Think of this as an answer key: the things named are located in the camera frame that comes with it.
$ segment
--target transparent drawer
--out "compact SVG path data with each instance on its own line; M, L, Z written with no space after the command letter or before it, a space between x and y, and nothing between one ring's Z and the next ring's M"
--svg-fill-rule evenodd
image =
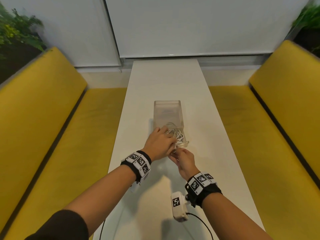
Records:
M176 146L184 148L188 141L183 132L184 124L182 117L181 101L167 100L154 101L153 129L163 126L168 127L168 133L174 134L178 142Z

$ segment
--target wristband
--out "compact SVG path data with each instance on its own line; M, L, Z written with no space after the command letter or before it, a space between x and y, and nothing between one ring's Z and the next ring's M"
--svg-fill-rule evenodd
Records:
M150 171L151 159L143 151L136 151L121 161L121 165L127 165L136 175L136 184L144 181Z
M203 200L211 193L221 193L214 178L206 172L200 172L192 176L185 185L188 192L188 200L193 207L202 208Z

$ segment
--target black sleeve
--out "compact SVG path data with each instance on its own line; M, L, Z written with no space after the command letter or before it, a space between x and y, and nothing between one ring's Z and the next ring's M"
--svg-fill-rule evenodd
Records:
M74 211L54 213L42 227L26 240L88 240L89 232L83 218Z

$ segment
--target planter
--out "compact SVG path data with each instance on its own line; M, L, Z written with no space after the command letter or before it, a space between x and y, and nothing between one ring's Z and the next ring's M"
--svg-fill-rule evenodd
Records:
M0 52L6 58L4 60L0 60L1 84L38 56L41 53L41 50L16 41L11 45L2 46Z
M320 29L303 28L293 41L320 58Z

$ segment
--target white camera device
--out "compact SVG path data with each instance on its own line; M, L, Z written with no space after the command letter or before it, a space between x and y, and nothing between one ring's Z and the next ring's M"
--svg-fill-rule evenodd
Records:
M189 219L187 215L188 204L190 204L190 201L186 200L186 197L180 191L171 194L172 214L176 221L186 222Z

